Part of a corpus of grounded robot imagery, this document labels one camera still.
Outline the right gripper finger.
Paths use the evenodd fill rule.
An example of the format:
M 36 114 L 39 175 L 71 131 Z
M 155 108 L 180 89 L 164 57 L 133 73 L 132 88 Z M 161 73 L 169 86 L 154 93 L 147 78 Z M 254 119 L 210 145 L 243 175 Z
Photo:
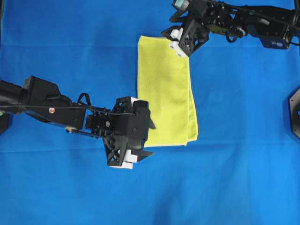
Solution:
M 174 40 L 174 38 L 171 37 L 171 32 L 175 29 L 175 26 L 171 26 L 161 32 L 162 36 L 167 38 L 168 40 Z

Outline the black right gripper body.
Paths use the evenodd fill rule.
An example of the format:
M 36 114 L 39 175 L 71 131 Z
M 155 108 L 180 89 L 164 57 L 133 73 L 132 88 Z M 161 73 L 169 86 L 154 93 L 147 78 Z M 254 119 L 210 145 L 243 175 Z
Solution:
M 196 19 L 188 19 L 181 27 L 173 26 L 170 31 L 172 48 L 179 57 L 189 57 L 209 40 L 209 29 Z

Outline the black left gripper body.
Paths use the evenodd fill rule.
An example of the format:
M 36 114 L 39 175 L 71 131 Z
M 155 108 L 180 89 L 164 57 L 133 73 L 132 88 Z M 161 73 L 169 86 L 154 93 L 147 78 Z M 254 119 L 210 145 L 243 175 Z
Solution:
M 103 139 L 109 167 L 132 169 L 138 161 L 128 133 L 129 119 L 136 116 L 134 103 L 137 101 L 134 97 L 118 98 L 112 110 L 98 108 L 86 119 L 85 128 Z

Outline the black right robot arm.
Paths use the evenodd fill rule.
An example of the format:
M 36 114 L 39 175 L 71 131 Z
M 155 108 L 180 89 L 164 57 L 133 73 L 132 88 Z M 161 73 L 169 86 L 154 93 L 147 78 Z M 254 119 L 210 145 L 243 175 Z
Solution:
M 174 25 L 162 35 L 179 57 L 189 57 L 214 33 L 234 43 L 251 35 L 263 47 L 288 49 L 293 37 L 300 35 L 300 2 L 294 9 L 274 6 L 234 6 L 215 0 L 175 0 L 177 10 L 169 21 Z

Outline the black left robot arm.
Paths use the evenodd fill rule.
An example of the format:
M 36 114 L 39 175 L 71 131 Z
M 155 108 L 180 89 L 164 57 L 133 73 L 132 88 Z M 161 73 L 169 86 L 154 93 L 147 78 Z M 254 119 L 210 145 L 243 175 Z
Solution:
M 155 129 L 149 103 L 121 97 L 113 109 L 91 104 L 87 93 L 76 102 L 62 95 L 57 84 L 30 76 L 24 86 L 0 82 L 0 132 L 10 125 L 13 114 L 63 127 L 67 133 L 102 138 L 109 167 L 132 169 L 133 164 L 152 155 L 145 151 L 149 129 Z

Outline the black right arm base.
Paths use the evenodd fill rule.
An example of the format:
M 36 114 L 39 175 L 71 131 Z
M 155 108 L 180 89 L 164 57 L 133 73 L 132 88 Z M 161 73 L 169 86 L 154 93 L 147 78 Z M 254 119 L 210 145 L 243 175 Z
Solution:
M 289 113 L 292 133 L 300 138 L 300 88 L 289 97 Z

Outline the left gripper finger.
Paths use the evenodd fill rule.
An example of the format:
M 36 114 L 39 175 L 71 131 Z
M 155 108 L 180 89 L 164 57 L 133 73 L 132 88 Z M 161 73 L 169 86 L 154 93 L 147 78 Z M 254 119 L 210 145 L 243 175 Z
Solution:
M 149 119 L 149 129 L 156 129 L 156 126 L 151 118 Z
M 153 152 L 145 150 L 134 150 L 133 154 L 137 156 L 137 162 L 140 162 L 144 158 L 151 156 Z

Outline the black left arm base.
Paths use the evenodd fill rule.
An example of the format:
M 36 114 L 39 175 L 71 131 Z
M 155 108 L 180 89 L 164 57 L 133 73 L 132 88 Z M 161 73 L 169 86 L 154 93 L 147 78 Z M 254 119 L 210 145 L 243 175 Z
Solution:
M 10 126 L 10 114 L 4 111 L 0 112 L 0 135 L 8 130 Z

